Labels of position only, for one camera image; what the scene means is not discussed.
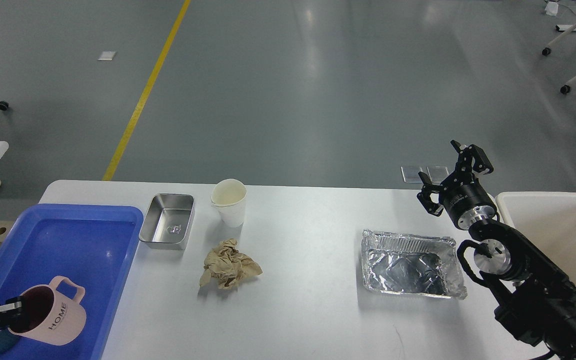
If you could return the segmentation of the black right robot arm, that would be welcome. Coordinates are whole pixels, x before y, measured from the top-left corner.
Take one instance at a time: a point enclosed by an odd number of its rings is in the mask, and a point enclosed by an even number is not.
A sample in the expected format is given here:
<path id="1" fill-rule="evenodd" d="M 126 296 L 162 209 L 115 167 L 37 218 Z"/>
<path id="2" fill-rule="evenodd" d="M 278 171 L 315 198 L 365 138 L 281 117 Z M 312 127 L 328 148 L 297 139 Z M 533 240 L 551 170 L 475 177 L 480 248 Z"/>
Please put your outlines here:
<path id="1" fill-rule="evenodd" d="M 452 140 L 454 171 L 439 184 L 421 171 L 417 198 L 428 214 L 446 212 L 470 239 L 457 248 L 466 275 L 497 302 L 494 319 L 515 340 L 545 344 L 542 360 L 576 360 L 576 285 L 520 231 L 499 219 L 479 177 L 494 171 L 480 146 Z"/>

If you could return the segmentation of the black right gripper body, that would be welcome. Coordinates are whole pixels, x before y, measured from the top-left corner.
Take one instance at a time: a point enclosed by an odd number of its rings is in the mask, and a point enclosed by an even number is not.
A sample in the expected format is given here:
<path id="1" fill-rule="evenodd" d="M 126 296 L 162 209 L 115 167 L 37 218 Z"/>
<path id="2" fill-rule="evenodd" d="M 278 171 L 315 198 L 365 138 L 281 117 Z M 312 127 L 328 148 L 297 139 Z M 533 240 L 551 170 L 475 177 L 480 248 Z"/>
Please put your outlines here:
<path id="1" fill-rule="evenodd" d="M 446 178 L 440 185 L 439 203 L 454 226 L 467 231 L 474 223 L 498 217 L 498 208 L 480 180 Z"/>

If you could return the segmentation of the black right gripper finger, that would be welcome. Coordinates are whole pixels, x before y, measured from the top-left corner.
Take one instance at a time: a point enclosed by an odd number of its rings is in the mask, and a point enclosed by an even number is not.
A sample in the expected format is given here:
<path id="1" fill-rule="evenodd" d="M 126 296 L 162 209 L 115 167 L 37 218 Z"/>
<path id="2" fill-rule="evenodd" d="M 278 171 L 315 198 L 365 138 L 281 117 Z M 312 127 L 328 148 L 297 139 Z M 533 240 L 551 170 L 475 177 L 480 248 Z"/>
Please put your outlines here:
<path id="1" fill-rule="evenodd" d="M 439 202 L 433 201 L 432 194 L 441 194 L 443 187 L 433 183 L 430 176 L 423 171 L 419 171 L 418 176 L 422 182 L 422 189 L 417 194 L 416 198 L 428 214 L 434 215 L 435 217 L 441 216 L 444 206 Z"/>
<path id="2" fill-rule="evenodd" d="M 450 145 L 458 153 L 450 177 L 457 179 L 458 182 L 477 182 L 480 176 L 494 172 L 493 164 L 480 146 L 474 144 L 466 146 L 455 140 L 451 140 Z"/>

